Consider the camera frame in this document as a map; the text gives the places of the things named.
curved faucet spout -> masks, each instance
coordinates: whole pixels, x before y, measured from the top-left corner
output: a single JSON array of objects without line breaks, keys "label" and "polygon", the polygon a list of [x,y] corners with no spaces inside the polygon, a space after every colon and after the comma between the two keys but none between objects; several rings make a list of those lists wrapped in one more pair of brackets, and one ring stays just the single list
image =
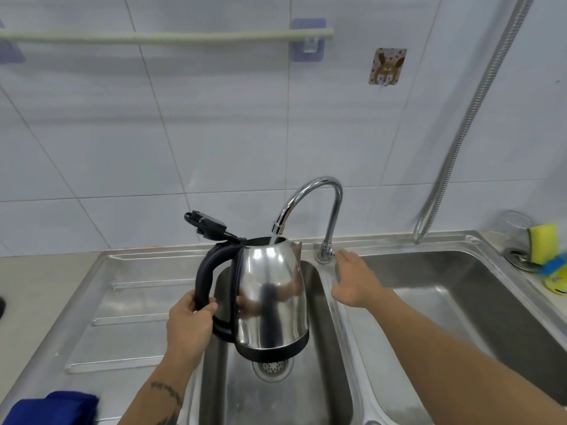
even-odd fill
[{"label": "curved faucet spout", "polygon": [[284,232],[285,222],[287,221],[287,218],[289,217],[291,211],[295,208],[295,206],[297,206],[297,204],[309,192],[325,185],[331,185],[333,188],[335,188],[335,202],[333,203],[333,208],[330,212],[329,225],[327,226],[325,239],[323,239],[321,248],[315,255],[315,259],[321,264],[328,264],[334,255],[331,240],[333,238],[333,231],[335,231],[335,225],[337,223],[338,211],[341,208],[341,202],[343,201],[343,185],[341,185],[341,182],[339,182],[337,178],[332,176],[318,177],[306,183],[297,191],[295,191],[295,193],[290,197],[287,203],[284,204],[272,227],[273,234],[281,235]]}]

white countertop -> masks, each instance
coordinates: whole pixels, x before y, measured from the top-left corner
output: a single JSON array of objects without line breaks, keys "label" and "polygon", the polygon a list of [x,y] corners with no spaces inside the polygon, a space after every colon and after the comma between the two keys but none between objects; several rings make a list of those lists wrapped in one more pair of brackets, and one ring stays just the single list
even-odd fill
[{"label": "white countertop", "polygon": [[[497,236],[483,233],[497,249]],[[0,402],[18,379],[81,283],[99,252],[0,258]],[[567,317],[567,296],[545,288],[542,278],[522,272]]]}]

double sink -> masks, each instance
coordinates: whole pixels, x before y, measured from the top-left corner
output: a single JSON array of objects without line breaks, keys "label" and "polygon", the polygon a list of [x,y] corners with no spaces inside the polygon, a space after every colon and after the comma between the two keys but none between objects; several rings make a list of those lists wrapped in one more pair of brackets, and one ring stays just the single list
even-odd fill
[{"label": "double sink", "polygon": [[[567,321],[476,232],[339,238],[383,285],[455,336],[476,345],[567,406]],[[192,288],[206,246],[101,254],[2,405],[57,389],[101,396],[114,425],[166,348],[173,303]],[[185,395],[181,424],[429,425],[432,420],[386,336],[363,309],[330,296],[334,264],[304,243],[311,340],[294,358],[251,363],[216,337]],[[220,317],[227,312],[216,273]]]}]

pale yellow rod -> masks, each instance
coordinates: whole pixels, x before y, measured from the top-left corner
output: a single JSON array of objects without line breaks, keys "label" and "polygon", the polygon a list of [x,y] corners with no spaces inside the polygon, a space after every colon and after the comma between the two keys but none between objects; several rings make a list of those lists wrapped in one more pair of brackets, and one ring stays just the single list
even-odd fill
[{"label": "pale yellow rod", "polygon": [[333,37],[332,28],[310,28],[238,33],[30,33],[0,29],[0,40],[17,43],[76,45],[194,45],[208,43],[301,41],[306,38]]}]

person's left hand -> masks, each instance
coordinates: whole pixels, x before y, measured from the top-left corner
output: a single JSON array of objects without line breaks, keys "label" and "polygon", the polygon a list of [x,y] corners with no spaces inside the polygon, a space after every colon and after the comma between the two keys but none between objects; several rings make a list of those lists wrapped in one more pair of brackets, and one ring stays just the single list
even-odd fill
[{"label": "person's left hand", "polygon": [[170,309],[165,356],[176,364],[196,368],[209,343],[217,307],[211,297],[207,306],[195,312],[195,290],[186,293]]}]

